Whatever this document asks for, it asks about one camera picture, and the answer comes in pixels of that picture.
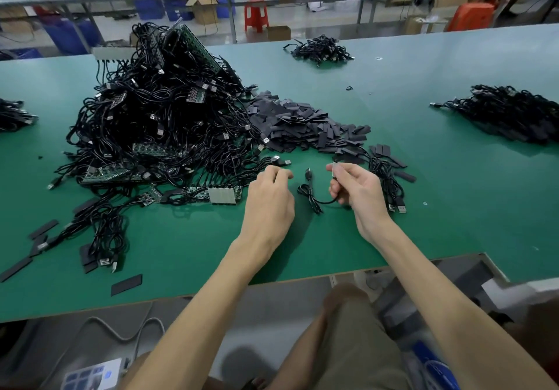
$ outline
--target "thigh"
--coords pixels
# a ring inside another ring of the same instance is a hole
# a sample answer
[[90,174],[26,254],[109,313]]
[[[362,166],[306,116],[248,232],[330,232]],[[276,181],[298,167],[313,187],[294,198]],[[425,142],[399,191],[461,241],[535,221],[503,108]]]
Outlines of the thigh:
[[400,349],[368,301],[348,300],[328,318],[312,373],[313,390],[409,390]]

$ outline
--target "person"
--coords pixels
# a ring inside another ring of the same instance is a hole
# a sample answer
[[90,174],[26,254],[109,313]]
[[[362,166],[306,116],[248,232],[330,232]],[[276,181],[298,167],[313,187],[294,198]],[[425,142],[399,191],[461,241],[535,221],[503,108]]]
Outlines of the person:
[[[462,390],[558,388],[392,221],[376,175],[350,163],[326,166],[328,171],[332,168],[336,179],[330,182],[331,196],[352,207],[357,230],[386,259],[408,292]],[[268,166],[250,183],[239,236],[155,349],[143,363],[132,365],[125,376],[126,390],[224,388],[208,373],[244,289],[290,228],[295,201],[287,182],[292,177],[289,170]],[[352,285],[333,288],[267,387],[409,388],[397,346],[375,319],[367,295]]]

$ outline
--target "stool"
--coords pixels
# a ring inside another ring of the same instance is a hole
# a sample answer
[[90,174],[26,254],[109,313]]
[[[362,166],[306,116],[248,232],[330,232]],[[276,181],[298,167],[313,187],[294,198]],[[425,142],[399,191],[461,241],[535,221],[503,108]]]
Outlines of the stool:
[[[249,3],[251,2],[264,2],[264,0],[249,0]],[[270,26],[266,6],[264,6],[264,16],[260,15],[260,9],[259,6],[245,5],[245,32],[247,32],[248,26],[255,27],[257,33],[262,32],[263,25]]]
[[446,32],[488,28],[493,20],[495,6],[489,3],[465,3],[458,7]]

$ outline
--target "hand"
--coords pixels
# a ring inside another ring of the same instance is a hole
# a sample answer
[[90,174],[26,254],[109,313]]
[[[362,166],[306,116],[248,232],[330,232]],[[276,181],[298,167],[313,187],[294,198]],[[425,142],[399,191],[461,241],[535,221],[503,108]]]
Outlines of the hand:
[[295,199],[287,188],[291,178],[291,171],[269,165],[248,186],[241,233],[227,254],[248,261],[254,273],[281,244],[295,217]]
[[[332,170],[332,163],[326,165],[326,170]],[[340,204],[352,207],[359,233],[375,244],[378,234],[393,223],[386,209],[380,179],[353,163],[334,162],[334,176],[336,179],[330,181],[330,195],[337,197]]]

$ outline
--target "white power strip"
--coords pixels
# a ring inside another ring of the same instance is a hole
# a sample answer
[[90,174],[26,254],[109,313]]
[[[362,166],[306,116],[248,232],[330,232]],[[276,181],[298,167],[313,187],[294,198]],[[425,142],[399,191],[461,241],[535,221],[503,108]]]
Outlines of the white power strip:
[[67,373],[60,390],[112,390],[125,367],[125,359],[118,358]]

